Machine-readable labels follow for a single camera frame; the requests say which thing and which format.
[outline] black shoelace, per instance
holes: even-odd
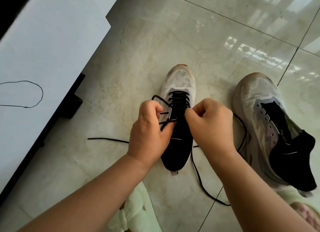
[[[158,98],[160,99],[161,101],[163,101],[166,105],[168,105],[169,107],[171,108],[175,108],[175,109],[181,109],[181,110],[184,110],[186,109],[186,107],[184,108],[184,106],[187,106],[187,108],[190,108],[190,99],[189,99],[189,94],[187,92],[184,92],[184,91],[173,91],[173,92],[170,92],[169,95],[172,93],[172,97],[169,98],[169,101],[170,103],[168,103],[167,101],[165,101],[163,98],[161,98],[160,96],[158,95],[154,95],[152,97],[152,100],[154,100],[154,98]],[[244,159],[244,157],[242,156],[240,150],[242,148],[242,145],[244,144],[245,142],[245,139],[246,139],[246,136],[247,136],[247,128],[245,126],[245,124],[243,123],[243,121],[241,120],[240,117],[238,117],[235,113],[233,113],[233,115],[241,122],[241,124],[243,125],[243,128],[244,128],[244,137],[242,139],[242,142],[240,144],[240,146],[238,147],[237,149],[237,152],[241,155],[241,157]],[[177,122],[178,120],[176,119],[172,119],[172,120],[169,120],[169,118],[166,120],[166,121],[163,121],[163,122],[160,122],[159,124],[164,124],[162,125],[162,128],[161,128],[161,131],[162,129],[164,128],[164,126],[166,124],[168,124],[169,122]],[[123,140],[118,140],[118,139],[113,139],[113,138],[105,138],[105,137],[98,137],[98,138],[88,138],[88,140],[97,140],[97,139],[105,139],[105,140],[110,140],[110,141],[119,141],[119,142],[124,142],[124,143],[129,143],[128,141],[123,141]],[[211,199],[213,199],[214,201],[222,204],[222,205],[225,205],[225,206],[231,206],[230,204],[226,204],[224,203],[223,201],[220,201],[218,198],[215,198],[213,196],[211,196],[207,190],[203,187],[203,184],[202,184],[202,181],[201,181],[201,177],[200,177],[200,174],[198,172],[198,169],[195,165],[195,162],[193,160],[193,154],[192,154],[192,150],[191,150],[191,161],[192,161],[192,164],[195,168],[195,171],[198,175],[198,179],[199,179],[199,183],[200,183],[200,186],[201,186],[201,189],[203,190],[203,192],[208,196],[210,197]]]

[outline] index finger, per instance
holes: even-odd
[[[142,102],[139,109],[139,117],[151,117],[155,116],[157,117],[157,113],[160,113],[163,111],[162,106],[154,100],[147,100]]]
[[[201,100],[198,104],[196,104],[192,109],[194,112],[198,114],[198,116],[202,117],[202,115],[209,109],[214,108],[219,104],[219,102],[211,99],[206,98]]]

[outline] skin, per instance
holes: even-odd
[[[128,153],[19,231],[101,231],[168,146],[174,123],[161,132],[158,118],[162,111],[156,101],[143,102],[131,130]],[[244,232],[314,232],[236,152],[228,108],[204,99],[187,109],[185,117],[194,140],[222,181]]]

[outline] hand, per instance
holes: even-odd
[[[136,159],[147,169],[150,169],[163,154],[174,129],[175,123],[171,122],[162,132],[160,131],[158,118],[162,111],[163,108],[158,102],[144,101],[140,106],[138,120],[131,129],[127,155]]]
[[[227,107],[213,99],[204,99],[185,112],[191,134],[206,157],[234,152],[232,118]]]

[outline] sneaker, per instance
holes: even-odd
[[[185,64],[172,68],[162,84],[159,96],[162,99],[159,99],[159,103],[163,107],[159,119],[161,130],[168,122],[177,122],[161,159],[168,170],[178,171],[187,163],[193,142],[184,117],[186,108],[192,108],[196,98],[196,82],[190,68]]]
[[[233,110],[248,129],[242,155],[271,187],[317,187],[310,169],[315,139],[288,117],[279,89],[266,75],[251,73],[238,83]]]

